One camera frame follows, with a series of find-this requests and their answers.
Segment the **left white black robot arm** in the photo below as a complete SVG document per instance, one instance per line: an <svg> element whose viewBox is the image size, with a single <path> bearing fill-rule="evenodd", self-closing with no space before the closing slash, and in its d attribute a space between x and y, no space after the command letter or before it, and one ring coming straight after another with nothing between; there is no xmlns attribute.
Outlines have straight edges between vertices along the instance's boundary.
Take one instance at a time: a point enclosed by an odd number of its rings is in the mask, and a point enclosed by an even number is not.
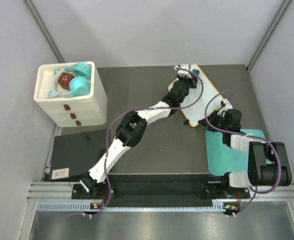
<svg viewBox="0 0 294 240"><path fill-rule="evenodd" d="M89 198L99 195L100 186L110 169L118 159L130 148L135 147L142 139L146 127L162 118L169 117L182 110L182 102L189 94L190 89L197 88L198 83L202 83L199 71L190 71L189 75L177 75L178 80L173 83L170 92L163 97L156 105L148 108L137 108L121 114L123 119L116 128L115 138L109 144L109 133L106 134L106 152L99 161L85 173L80 184L83 193Z"/></svg>

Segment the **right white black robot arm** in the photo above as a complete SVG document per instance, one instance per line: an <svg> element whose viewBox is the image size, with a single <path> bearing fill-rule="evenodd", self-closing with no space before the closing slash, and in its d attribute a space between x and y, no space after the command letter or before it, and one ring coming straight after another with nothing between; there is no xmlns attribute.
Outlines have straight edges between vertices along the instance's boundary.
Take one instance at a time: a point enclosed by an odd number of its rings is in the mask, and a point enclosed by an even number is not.
<svg viewBox="0 0 294 240"><path fill-rule="evenodd" d="M241 112L228 109L205 115L202 125L211 132L222 133L222 143L248 155L247 169L227 172L220 192L226 198L238 193L239 188L270 186L287 187L292 176L284 143L272 142L241 130Z"/></svg>

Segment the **yellow framed whiteboard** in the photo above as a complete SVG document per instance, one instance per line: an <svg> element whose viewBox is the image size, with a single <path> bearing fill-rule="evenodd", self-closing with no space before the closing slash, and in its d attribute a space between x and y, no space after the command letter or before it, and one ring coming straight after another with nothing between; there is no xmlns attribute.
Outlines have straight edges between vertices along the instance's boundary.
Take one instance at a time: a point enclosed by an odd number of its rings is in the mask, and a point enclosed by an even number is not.
<svg viewBox="0 0 294 240"><path fill-rule="evenodd" d="M195 75L193 70L199 70L199 75ZM196 127L199 120L221 108L221 101L224 98L218 96L213 99L219 91L197 64L190 64L189 72L191 76L197 77L197 88L185 89L183 78L176 74L176 79L168 86L169 93L166 97L171 107L182 111L186 118L185 124Z"/></svg>

